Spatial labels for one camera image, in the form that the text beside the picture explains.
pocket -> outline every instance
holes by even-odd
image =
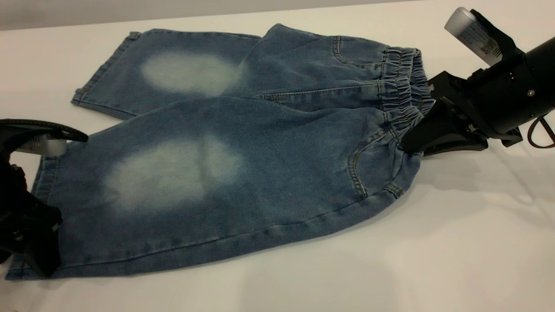
[[[334,55],[342,63],[358,67],[380,67],[388,46],[376,41],[347,36],[334,37]]]
[[[359,200],[384,189],[399,197],[401,192],[389,186],[401,170],[402,157],[390,132],[378,131],[351,153],[348,170]]]
[[[379,91],[376,82],[352,87],[260,94],[254,97],[280,103],[304,112],[315,112],[328,108],[379,108]]]

white bleached spot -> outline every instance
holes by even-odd
[[[238,66],[216,56],[163,52],[143,63],[142,74],[153,87],[168,92],[217,97],[237,79]]]
[[[105,180],[105,195],[125,210],[180,208],[232,184],[241,162],[212,135],[166,141],[116,164]]]

white table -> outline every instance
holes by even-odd
[[[0,118],[88,134],[119,121],[69,103],[129,31],[263,35],[274,23],[423,52],[429,77],[484,67],[443,30],[475,8],[524,51],[555,36],[555,2],[443,0],[0,32]],[[555,125],[555,117],[548,118]],[[521,127],[523,132],[528,126]],[[555,150],[523,142],[425,159],[379,216],[321,239],[132,278],[0,281],[1,311],[555,311]],[[29,184],[38,157],[13,154]],[[0,267],[0,275],[7,270]]]

cable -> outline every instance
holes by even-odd
[[[547,134],[549,135],[549,137],[553,141],[553,144],[547,145],[547,146],[540,146],[540,145],[534,143],[534,141],[532,141],[532,133],[536,129],[536,125],[538,124],[538,122],[540,122],[542,124],[543,128],[546,130]],[[543,119],[543,116],[538,117],[530,125],[530,128],[528,129],[528,142],[530,143],[531,146],[536,147],[536,148],[553,148],[553,147],[555,147],[555,133],[553,133],[553,130],[551,129],[549,124],[547,124],[546,120]]]

blue denim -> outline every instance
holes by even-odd
[[[44,157],[62,211],[52,278],[182,268],[378,214],[421,154],[400,139],[433,103],[420,51],[272,27],[262,37],[132,33],[73,103],[123,119]],[[17,258],[7,279],[37,279]]]

